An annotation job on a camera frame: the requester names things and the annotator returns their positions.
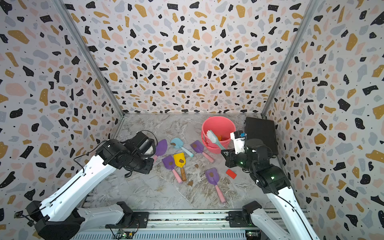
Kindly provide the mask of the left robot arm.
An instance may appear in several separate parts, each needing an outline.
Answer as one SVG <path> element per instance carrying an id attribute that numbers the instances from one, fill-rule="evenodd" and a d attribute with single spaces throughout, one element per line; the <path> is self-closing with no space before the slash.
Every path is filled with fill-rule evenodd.
<path id="1" fill-rule="evenodd" d="M 27 219 L 33 220 L 37 234 L 44 240 L 70 240 L 77 233 L 105 227 L 123 229 L 139 227 L 132 209 L 125 202 L 102 208 L 80 208 L 80 202 L 106 177 L 125 169 L 149 174 L 158 140 L 143 132 L 126 141 L 116 139 L 100 143 L 90 161 L 59 190 L 43 201 L 32 201 L 26 208 Z"/>

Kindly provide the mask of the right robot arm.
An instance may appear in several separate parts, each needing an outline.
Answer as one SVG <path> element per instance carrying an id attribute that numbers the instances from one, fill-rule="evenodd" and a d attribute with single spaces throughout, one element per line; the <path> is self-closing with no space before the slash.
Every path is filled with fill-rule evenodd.
<path id="1" fill-rule="evenodd" d="M 244 223 L 260 228 L 270 240 L 317 240 L 319 237 L 303 213 L 284 171 L 270 163 L 272 150 L 259 139 L 236 139 L 234 144 L 233 149 L 221 150 L 226 166 L 239 167 L 249 173 L 275 206 L 285 227 L 269 217 L 256 201 L 243 206 Z"/>

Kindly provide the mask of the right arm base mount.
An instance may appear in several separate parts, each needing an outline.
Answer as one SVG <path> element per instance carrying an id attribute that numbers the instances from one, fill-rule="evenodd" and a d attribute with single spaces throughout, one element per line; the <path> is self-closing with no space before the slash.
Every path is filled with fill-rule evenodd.
<path id="1" fill-rule="evenodd" d="M 248 218 L 243 211 L 229 211 L 225 220 L 229 222 L 231 228 L 258 228 L 259 225 L 254 225 L 251 217 Z"/>

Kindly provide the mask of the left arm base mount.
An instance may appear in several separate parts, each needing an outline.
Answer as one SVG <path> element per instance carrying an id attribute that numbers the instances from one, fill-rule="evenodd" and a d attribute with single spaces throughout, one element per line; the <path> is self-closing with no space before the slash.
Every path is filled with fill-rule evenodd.
<path id="1" fill-rule="evenodd" d="M 149 220 L 149 212 L 132 212 L 125 214 L 123 218 L 114 225 L 105 225 L 106 229 L 145 229 Z"/>

